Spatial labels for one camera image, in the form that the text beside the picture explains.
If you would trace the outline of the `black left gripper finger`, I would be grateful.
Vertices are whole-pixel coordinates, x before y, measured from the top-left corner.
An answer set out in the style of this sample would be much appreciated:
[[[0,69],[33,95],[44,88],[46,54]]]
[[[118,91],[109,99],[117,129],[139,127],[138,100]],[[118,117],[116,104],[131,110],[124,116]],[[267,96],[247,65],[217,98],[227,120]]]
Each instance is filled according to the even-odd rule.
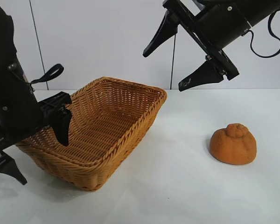
[[[18,169],[15,160],[5,152],[0,152],[0,173],[13,177],[22,185],[27,184],[27,180]]]

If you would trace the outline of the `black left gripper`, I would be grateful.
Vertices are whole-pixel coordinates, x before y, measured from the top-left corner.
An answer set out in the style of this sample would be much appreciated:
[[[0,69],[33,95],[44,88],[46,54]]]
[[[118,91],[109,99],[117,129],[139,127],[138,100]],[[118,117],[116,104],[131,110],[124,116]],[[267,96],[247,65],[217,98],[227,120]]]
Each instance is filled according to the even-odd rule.
[[[65,92],[40,102],[34,94],[0,93],[0,152],[47,126],[52,127],[58,142],[67,147],[72,113],[65,106],[71,103]]]

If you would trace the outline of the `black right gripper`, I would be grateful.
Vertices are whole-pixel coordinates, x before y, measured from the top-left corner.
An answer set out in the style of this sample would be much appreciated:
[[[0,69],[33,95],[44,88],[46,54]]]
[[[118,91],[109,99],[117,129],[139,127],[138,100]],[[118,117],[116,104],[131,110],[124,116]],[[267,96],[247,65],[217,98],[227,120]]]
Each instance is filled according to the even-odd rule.
[[[178,23],[181,24],[206,53],[205,62],[179,82],[179,91],[185,91],[205,84],[220,83],[224,80],[224,76],[231,80],[238,75],[238,69],[235,65],[221,49],[210,43],[198,27],[197,19],[181,1],[166,0],[163,6],[167,11],[152,40],[143,50],[143,56],[148,57],[165,41],[176,35]]]

